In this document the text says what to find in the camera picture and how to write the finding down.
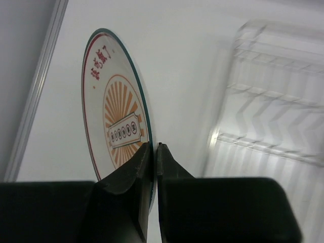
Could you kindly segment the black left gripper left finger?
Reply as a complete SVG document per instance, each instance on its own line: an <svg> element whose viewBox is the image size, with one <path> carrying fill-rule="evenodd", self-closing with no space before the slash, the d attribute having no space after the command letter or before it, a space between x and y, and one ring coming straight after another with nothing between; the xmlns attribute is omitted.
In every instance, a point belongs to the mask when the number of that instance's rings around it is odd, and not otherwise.
<svg viewBox="0 0 324 243"><path fill-rule="evenodd" d="M1 242L146 242L149 143L104 179L1 184Z"/></svg>

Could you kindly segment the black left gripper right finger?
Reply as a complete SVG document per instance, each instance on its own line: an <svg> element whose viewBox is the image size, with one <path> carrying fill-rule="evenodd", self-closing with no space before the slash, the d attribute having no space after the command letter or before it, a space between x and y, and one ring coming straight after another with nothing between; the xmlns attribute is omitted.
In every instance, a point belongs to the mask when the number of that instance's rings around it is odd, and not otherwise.
<svg viewBox="0 0 324 243"><path fill-rule="evenodd" d="M283 188L264 177L196 178L157 148L158 215L163 242L301 242Z"/></svg>

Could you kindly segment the plate with orange sunburst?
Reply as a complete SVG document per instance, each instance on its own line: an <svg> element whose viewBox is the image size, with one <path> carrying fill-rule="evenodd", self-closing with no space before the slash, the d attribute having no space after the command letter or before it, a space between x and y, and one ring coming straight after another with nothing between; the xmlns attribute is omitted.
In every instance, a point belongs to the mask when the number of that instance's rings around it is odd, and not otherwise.
<svg viewBox="0 0 324 243"><path fill-rule="evenodd" d="M143 143L156 150L149 96L136 60L112 30L90 36L81 74L87 144L98 180L128 162Z"/></svg>

